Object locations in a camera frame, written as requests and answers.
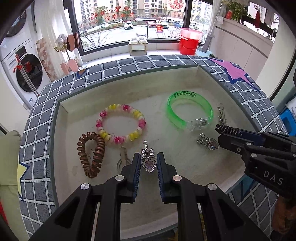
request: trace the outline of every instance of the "slipper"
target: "slipper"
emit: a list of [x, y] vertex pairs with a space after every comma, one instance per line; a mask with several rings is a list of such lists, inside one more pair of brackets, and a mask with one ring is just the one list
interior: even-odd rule
[[69, 75], [69, 66], [66, 63], [61, 63], [61, 68], [65, 75]]
[[74, 38], [75, 38], [75, 48], [78, 49], [80, 47], [78, 33], [75, 33]]
[[78, 65], [74, 59], [70, 59], [68, 65], [74, 73], [79, 71]]
[[67, 49], [71, 52], [75, 49], [75, 38], [72, 34], [69, 34], [67, 38]]

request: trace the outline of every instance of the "green bracelet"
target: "green bracelet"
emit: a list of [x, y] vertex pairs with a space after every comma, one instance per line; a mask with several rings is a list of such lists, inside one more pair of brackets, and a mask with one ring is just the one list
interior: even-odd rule
[[[176, 100], [180, 99], [189, 99], [197, 103], [202, 107], [204, 112], [207, 114], [208, 117], [200, 118], [196, 120], [188, 120], [185, 121], [178, 117], [174, 111], [172, 110], [172, 104]], [[176, 93], [172, 94], [168, 99], [168, 106], [167, 106], [167, 116], [170, 121], [175, 124], [177, 127], [181, 129], [189, 129], [193, 131], [194, 129], [203, 129], [205, 128], [213, 119], [214, 112], [213, 108], [211, 107], [210, 103], [201, 95], [196, 94], [192, 91], [177, 91]]]

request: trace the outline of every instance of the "washing machine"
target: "washing machine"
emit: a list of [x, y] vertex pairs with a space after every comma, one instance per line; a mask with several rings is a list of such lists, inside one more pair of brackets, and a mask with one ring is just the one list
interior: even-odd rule
[[51, 83], [51, 81], [38, 57], [36, 43], [31, 39], [24, 42], [14, 53], [11, 53], [4, 59], [5, 61], [2, 62], [2, 66], [11, 85], [28, 109], [32, 109], [37, 96], [25, 81], [20, 70], [15, 69], [18, 64], [15, 58], [16, 54], [18, 54], [28, 77], [39, 94], [47, 84]]

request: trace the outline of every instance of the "white tray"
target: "white tray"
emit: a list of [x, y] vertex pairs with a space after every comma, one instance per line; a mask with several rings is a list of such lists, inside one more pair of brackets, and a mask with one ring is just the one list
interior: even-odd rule
[[[166, 117], [169, 96], [179, 90], [190, 90], [205, 97], [214, 109], [212, 123], [202, 131], [177, 129]], [[210, 151], [196, 143], [200, 133], [218, 138], [214, 130], [219, 123], [217, 106], [224, 104], [229, 126], [254, 131], [241, 108], [207, 72], [200, 67], [160, 70], [125, 77], [79, 93], [60, 103], [54, 130], [54, 178], [59, 204], [63, 203], [82, 183], [98, 185], [117, 175], [119, 147], [106, 146], [100, 173], [94, 179], [85, 176], [81, 167], [77, 142], [83, 133], [96, 132], [98, 114], [111, 104], [128, 104], [140, 110], [146, 118], [146, 129], [139, 139], [126, 146], [128, 158], [143, 148], [147, 140], [155, 154], [163, 152], [166, 163], [193, 183], [216, 183], [228, 190], [244, 173], [241, 156], [219, 148]], [[188, 105], [182, 112], [192, 112]], [[135, 130], [136, 120], [126, 116], [110, 116], [104, 128], [115, 135], [127, 135]], [[121, 205], [121, 239], [137, 237], [177, 223], [177, 206], [163, 204], [159, 194], [157, 169], [153, 173], [141, 170], [138, 196], [133, 204]]]

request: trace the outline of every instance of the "pink and yellow bracelet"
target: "pink and yellow bracelet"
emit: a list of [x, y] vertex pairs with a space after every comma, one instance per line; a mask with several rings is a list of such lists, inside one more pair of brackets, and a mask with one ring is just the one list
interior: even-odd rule
[[[103, 120], [108, 115], [109, 112], [112, 111], [126, 111], [128, 113], [131, 113], [133, 117], [137, 118], [138, 122], [138, 128], [130, 133], [127, 136], [113, 136], [106, 132], [103, 128]], [[102, 138], [104, 138], [105, 142], [115, 143], [115, 144], [123, 144], [124, 142], [127, 143], [129, 141], [133, 141], [136, 138], [138, 138], [142, 132], [143, 129], [146, 126], [145, 118], [143, 114], [133, 107], [125, 104], [113, 104], [109, 105], [109, 107], [106, 107], [100, 114], [96, 121], [96, 127], [97, 130]]]

